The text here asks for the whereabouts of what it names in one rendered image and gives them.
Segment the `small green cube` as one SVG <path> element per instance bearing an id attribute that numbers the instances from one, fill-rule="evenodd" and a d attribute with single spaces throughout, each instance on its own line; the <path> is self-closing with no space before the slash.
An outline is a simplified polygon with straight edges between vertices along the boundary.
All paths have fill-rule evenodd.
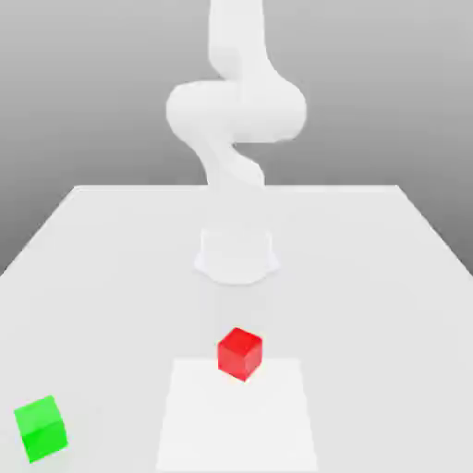
<path id="1" fill-rule="evenodd" d="M 14 416 L 30 463 L 68 446 L 65 422 L 52 395 L 16 408 Z"/>

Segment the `small red cube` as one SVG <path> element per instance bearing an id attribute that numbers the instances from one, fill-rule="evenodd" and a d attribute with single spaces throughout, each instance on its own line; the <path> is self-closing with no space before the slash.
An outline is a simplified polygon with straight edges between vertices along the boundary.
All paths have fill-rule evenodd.
<path id="1" fill-rule="evenodd" d="M 233 328 L 217 344 L 219 370 L 245 382 L 262 362 L 262 338 Z"/>

